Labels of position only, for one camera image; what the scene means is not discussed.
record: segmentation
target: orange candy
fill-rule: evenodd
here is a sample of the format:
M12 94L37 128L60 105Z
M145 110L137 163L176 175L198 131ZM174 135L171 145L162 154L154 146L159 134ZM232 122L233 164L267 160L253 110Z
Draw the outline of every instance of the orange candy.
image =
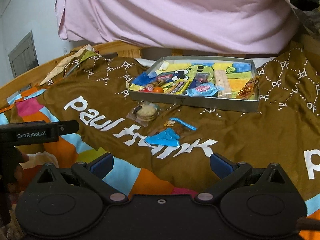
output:
M164 93L164 90L163 90L162 87L155 87L152 92L154 92L154 93Z

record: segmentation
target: wooden bed rail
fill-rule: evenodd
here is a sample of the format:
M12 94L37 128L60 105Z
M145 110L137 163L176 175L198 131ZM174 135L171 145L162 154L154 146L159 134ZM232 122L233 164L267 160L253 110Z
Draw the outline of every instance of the wooden bed rail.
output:
M141 57L141 48L122 41L108 42L93 47L101 55L118 53L118 56L120 57ZM75 48L69 54L63 55L62 57L53 59L47 63L35 67L11 80L0 88L0 100L6 100L8 97L10 97L23 87L26 87L28 85L31 85L31 87L33 87L39 84L61 60L63 60L65 57L71 56L81 48L82 47Z

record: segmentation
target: finger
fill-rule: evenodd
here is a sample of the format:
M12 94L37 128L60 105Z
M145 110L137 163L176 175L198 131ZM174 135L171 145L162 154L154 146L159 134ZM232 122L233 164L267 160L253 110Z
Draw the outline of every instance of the finger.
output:
M26 163L27 161L29 161L29 156L26 155L25 153L21 153L21 157L23 159L22 163Z
M19 193L19 198L21 198L22 194L24 193L24 191Z
M14 177L18 182L22 180L23 176L23 168L21 167L20 164L17 165L16 169L14 170Z

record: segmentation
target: human hand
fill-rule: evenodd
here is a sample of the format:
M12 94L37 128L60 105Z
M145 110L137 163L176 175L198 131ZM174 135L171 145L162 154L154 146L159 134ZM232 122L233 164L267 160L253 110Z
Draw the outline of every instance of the human hand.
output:
M29 160L28 155L21 153L17 148L3 149L0 153L0 171L3 180L7 184L10 200L17 201L19 195L18 184L22 181L23 168L19 163L24 163Z

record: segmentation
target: blue gripper pad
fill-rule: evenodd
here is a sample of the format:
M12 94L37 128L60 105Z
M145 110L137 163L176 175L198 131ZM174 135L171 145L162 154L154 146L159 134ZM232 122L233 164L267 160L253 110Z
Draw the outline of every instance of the blue gripper pad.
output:
M87 164L87 169L99 179L103 179L113 169L113 156L110 153L105 153Z
M210 156L211 170L220 178L224 179L237 168L237 165L223 156L213 153Z

